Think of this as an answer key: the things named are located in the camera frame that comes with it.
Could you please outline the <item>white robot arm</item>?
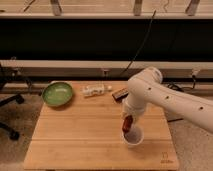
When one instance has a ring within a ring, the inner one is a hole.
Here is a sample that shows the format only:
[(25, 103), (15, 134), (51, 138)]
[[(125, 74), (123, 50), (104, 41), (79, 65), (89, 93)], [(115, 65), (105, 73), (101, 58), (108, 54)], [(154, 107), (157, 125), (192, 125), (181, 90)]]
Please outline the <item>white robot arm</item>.
[(213, 101), (169, 89), (162, 85), (159, 69), (148, 67), (127, 81), (128, 95), (122, 101), (123, 117), (133, 122), (145, 112), (148, 103), (181, 115), (204, 130), (213, 133)]

